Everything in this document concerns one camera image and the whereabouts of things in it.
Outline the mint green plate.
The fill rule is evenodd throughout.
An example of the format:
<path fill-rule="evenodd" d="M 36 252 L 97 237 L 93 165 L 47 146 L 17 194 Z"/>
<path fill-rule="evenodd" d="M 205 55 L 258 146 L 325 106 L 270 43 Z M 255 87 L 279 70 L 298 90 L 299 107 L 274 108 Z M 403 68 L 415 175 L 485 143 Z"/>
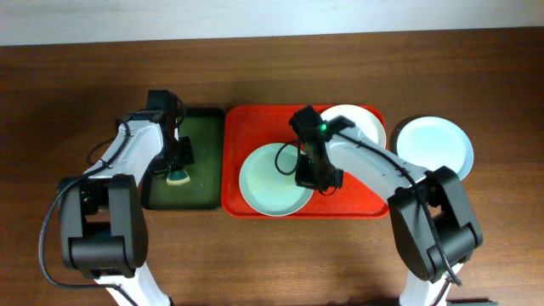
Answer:
<path fill-rule="evenodd" d="M 239 187 L 245 202 L 255 211 L 270 217 L 285 217 L 301 210 L 313 191 L 297 186 L 295 174 L 285 175 L 297 163 L 298 148 L 292 144 L 272 143 L 257 148 L 242 163 Z"/>

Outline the green and yellow sponge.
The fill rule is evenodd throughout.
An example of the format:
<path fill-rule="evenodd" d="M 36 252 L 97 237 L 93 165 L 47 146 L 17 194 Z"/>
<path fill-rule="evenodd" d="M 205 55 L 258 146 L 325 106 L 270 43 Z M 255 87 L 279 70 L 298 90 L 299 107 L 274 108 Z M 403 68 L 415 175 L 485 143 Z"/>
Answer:
<path fill-rule="evenodd" d="M 166 176 L 166 183 L 170 186 L 179 186 L 190 182 L 190 176 L 184 169 L 171 171 Z"/>

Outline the light blue plate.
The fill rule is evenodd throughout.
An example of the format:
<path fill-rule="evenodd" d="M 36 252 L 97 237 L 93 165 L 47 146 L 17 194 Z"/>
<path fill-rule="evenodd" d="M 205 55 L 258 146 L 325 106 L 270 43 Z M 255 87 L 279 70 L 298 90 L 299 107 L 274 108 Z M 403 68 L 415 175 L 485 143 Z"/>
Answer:
<path fill-rule="evenodd" d="M 434 171 L 446 166 L 460 180 L 474 163 L 473 146 L 455 123 L 438 116 L 419 116 L 402 123 L 392 137 L 391 150 L 401 159 Z"/>

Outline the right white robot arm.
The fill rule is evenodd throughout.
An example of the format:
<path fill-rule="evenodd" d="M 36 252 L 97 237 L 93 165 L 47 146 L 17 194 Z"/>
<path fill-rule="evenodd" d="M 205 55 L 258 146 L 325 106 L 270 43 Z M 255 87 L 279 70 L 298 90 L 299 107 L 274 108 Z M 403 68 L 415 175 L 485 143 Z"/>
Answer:
<path fill-rule="evenodd" d="M 289 125 L 303 149 L 297 185 L 325 191 L 349 173 L 387 202 L 396 250 L 409 270 L 400 305 L 446 305 L 459 270 L 484 237 L 458 175 L 446 166 L 428 170 L 367 139 L 345 116 L 329 121 L 312 107 Z"/>

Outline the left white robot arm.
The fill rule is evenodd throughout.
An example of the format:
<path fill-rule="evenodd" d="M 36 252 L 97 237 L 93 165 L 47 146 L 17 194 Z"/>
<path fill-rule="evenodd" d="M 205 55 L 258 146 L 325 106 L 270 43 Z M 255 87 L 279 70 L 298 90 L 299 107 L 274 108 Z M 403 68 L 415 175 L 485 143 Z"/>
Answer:
<path fill-rule="evenodd" d="M 148 230 L 139 183 L 153 175 L 173 185 L 189 181 L 193 163 L 180 98 L 151 89 L 146 106 L 116 120 L 117 135 L 103 156 L 78 178 L 63 178 L 59 208 L 64 265 L 104 288 L 120 305 L 170 305 L 145 260 Z"/>

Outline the red plastic tray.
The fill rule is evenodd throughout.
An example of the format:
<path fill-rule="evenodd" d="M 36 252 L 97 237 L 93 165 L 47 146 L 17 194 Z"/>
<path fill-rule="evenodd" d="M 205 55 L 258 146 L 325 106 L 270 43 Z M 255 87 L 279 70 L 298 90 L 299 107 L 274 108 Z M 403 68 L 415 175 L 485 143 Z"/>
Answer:
<path fill-rule="evenodd" d="M 285 143 L 296 138 L 289 126 L 292 115 L 302 105 L 239 105 L 226 116 L 221 184 L 221 206 L 235 218 L 262 218 L 244 200 L 239 174 L 246 158 L 257 148 L 270 143 Z M 385 201 L 349 173 L 343 187 L 323 196 L 315 192 L 309 202 L 290 218 L 373 219 L 388 215 Z"/>

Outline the dark green plastic tray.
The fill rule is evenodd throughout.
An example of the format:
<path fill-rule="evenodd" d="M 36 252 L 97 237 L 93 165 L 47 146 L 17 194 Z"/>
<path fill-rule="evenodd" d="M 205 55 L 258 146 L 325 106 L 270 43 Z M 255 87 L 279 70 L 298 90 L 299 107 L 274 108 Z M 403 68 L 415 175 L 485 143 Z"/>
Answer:
<path fill-rule="evenodd" d="M 146 175 L 142 206 L 148 210 L 213 210 L 220 205 L 224 146 L 224 113 L 213 108 L 189 108 L 178 136 L 188 136 L 194 162 L 183 169 L 190 182 L 166 183 L 168 170 Z"/>

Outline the white plate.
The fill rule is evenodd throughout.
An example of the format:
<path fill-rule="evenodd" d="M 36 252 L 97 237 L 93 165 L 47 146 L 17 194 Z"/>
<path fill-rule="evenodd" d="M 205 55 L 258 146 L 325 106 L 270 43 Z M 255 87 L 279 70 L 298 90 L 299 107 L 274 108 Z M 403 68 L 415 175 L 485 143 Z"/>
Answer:
<path fill-rule="evenodd" d="M 377 116 L 363 107 L 356 105 L 335 105 L 324 110 L 320 116 L 326 121 L 330 121 L 337 116 L 344 116 L 353 122 L 368 139 L 382 148 L 386 147 L 387 138 L 383 124 Z"/>

